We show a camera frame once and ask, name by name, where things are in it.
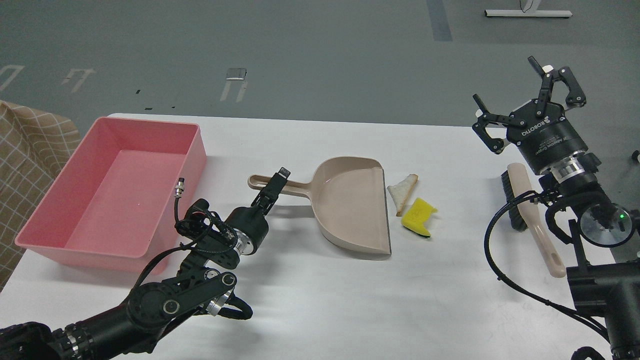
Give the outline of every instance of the beige dustpan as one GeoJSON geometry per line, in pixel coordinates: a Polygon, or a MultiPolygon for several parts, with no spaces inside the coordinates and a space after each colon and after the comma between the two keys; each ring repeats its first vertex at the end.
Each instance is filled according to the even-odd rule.
{"type": "MultiPolygon", "coordinates": [[[[252,175],[260,190],[270,177],[252,175]]],[[[348,250],[391,254],[387,197],[382,165],[376,160],[343,156],[320,164],[310,183],[288,181],[283,194],[306,197],[327,240],[348,250]]]]}

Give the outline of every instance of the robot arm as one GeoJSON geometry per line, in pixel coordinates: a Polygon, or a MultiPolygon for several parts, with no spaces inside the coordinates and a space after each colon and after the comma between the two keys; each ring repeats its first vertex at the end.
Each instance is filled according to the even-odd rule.
{"type": "MultiPolygon", "coordinates": [[[[288,177],[289,171],[281,168],[250,207],[235,209],[224,222],[209,211],[206,200],[197,200],[176,222],[178,233],[193,242],[156,256],[120,305],[53,332],[34,322],[0,329],[0,360],[101,360],[131,352],[151,353],[160,339],[193,315],[251,318],[251,307],[234,293],[236,276],[207,264],[213,261],[234,269],[241,254],[256,252],[269,230],[264,217],[288,177]],[[162,258],[178,250],[189,250],[189,254],[175,277],[141,284],[162,258]]],[[[176,212],[183,182],[180,179],[176,186],[176,212]]]]}
{"type": "MultiPolygon", "coordinates": [[[[500,154],[509,143],[515,144],[531,170],[541,176],[545,201],[550,203],[545,216],[549,229],[563,242],[573,244],[576,253],[578,266],[567,268],[567,280],[578,314],[605,318],[614,359],[637,359],[640,263],[593,266],[586,259],[582,239],[599,247],[622,245],[640,225],[639,213],[611,202],[595,175],[600,160],[587,153],[588,147],[567,120],[565,108],[551,102],[553,84],[562,81],[569,88],[565,99],[567,110],[586,104],[571,70],[540,67],[533,57],[529,62],[542,77],[538,97],[505,116],[490,113],[476,94],[474,100],[479,110],[473,129],[495,154],[500,154]],[[506,127],[508,142],[492,138],[486,132],[488,124],[506,127]],[[571,208],[578,218],[570,222],[570,235],[555,220],[556,214],[566,208],[571,208]]],[[[582,349],[580,354],[587,356],[589,352],[582,349]]],[[[577,358],[586,358],[578,353],[577,358]]]]}

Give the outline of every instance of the slice of bread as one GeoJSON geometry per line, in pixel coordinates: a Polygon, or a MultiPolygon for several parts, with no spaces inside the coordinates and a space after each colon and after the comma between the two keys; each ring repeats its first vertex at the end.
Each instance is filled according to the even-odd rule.
{"type": "Polygon", "coordinates": [[[394,204],[396,205],[396,216],[402,216],[402,210],[404,209],[404,205],[407,200],[409,200],[409,195],[411,195],[411,191],[415,186],[415,183],[418,182],[418,175],[409,174],[404,180],[395,184],[387,186],[387,190],[389,194],[391,194],[391,199],[394,200],[394,204]]]}

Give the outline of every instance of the pink storage box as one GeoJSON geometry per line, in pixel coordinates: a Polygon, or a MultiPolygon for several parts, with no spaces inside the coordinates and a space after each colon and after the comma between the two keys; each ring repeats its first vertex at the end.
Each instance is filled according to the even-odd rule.
{"type": "Polygon", "coordinates": [[[183,216],[206,161],[196,124],[99,118],[15,243],[61,264],[140,272],[177,243],[175,183],[185,178],[183,216]]]}

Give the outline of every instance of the brush bristles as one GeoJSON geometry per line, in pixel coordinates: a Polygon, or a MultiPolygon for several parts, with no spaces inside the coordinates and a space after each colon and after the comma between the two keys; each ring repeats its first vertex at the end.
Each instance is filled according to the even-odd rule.
{"type": "MultiPolygon", "coordinates": [[[[507,198],[507,202],[515,199],[515,195],[513,194],[513,189],[511,188],[511,181],[509,180],[509,172],[505,171],[502,173],[502,189],[504,190],[504,195],[507,198]]],[[[509,219],[511,220],[511,227],[517,231],[525,231],[527,229],[527,223],[524,222],[522,215],[518,211],[518,207],[515,206],[509,209],[509,219]]]]}

